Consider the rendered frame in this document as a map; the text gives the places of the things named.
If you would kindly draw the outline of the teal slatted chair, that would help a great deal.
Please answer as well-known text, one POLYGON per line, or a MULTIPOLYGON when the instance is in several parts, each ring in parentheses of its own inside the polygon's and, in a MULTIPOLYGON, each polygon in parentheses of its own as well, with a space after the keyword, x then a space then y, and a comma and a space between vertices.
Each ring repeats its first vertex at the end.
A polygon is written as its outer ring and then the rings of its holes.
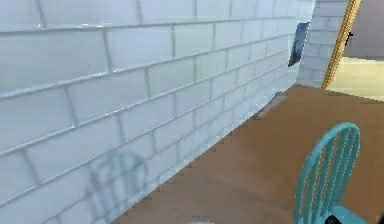
POLYGON ((296 184, 293 224, 368 224, 341 204, 360 144, 352 122, 335 125, 315 144, 296 184))

